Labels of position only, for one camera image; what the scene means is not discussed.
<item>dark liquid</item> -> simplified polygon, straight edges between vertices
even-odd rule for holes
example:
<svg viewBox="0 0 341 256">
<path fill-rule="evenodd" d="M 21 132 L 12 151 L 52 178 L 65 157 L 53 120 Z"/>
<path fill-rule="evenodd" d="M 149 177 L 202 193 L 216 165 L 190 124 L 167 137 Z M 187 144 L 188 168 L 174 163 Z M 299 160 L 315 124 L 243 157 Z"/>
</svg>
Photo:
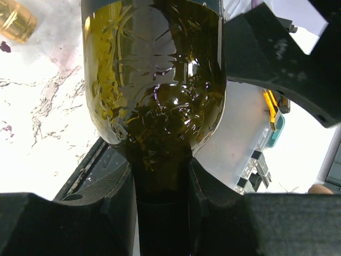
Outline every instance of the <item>dark liquid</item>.
<svg viewBox="0 0 341 256">
<path fill-rule="evenodd" d="M 224 109 L 221 38 L 221 18 L 185 0 L 116 2 L 87 19 L 91 118 L 132 164 L 138 201 L 186 197 L 192 152 Z"/>
</svg>

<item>dark residue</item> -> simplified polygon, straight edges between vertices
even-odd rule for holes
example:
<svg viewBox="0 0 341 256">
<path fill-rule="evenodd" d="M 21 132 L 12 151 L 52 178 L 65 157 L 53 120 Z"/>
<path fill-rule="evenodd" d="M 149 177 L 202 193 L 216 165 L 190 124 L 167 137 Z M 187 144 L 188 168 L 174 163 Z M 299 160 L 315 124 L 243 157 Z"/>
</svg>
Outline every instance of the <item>dark residue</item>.
<svg viewBox="0 0 341 256">
<path fill-rule="evenodd" d="M 1 42 L 0 50 L 2 50 L 3 52 L 7 52 L 7 53 L 11 52 L 11 48 L 6 44 L 5 41 Z"/>
</svg>

